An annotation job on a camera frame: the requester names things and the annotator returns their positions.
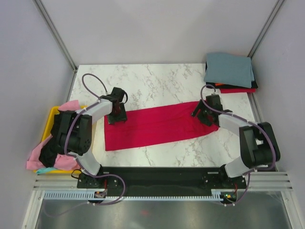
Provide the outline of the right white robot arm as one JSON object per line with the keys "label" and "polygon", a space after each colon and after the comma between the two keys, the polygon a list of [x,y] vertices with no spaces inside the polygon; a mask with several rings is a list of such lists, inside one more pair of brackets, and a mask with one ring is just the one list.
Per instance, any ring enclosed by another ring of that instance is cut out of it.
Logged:
{"label": "right white robot arm", "polygon": [[270,170],[281,154],[270,123],[255,123],[224,110],[220,96],[212,94],[200,100],[192,112],[193,117],[206,125],[226,129],[239,137],[240,156],[219,168],[218,182],[228,188],[235,178],[257,169]]}

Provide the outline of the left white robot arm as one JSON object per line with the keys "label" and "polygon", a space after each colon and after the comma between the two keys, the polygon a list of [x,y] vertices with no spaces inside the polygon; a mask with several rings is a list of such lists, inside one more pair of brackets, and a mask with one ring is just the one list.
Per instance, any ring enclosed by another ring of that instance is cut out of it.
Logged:
{"label": "left white robot arm", "polygon": [[104,187],[102,165],[92,153],[92,126],[103,117],[110,125],[127,121],[124,98],[128,98],[127,93],[114,87],[109,95],[99,96],[88,107],[77,111],[59,111],[54,116],[51,135],[64,154],[75,159],[81,167],[77,188]]}

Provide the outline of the crimson red t-shirt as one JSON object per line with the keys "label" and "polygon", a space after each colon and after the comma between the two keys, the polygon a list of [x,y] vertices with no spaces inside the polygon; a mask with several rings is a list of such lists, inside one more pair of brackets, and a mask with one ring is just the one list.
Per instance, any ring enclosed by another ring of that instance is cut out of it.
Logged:
{"label": "crimson red t-shirt", "polygon": [[191,113],[197,102],[127,111],[127,121],[104,121],[105,150],[115,151],[193,139],[219,129],[202,124]]}

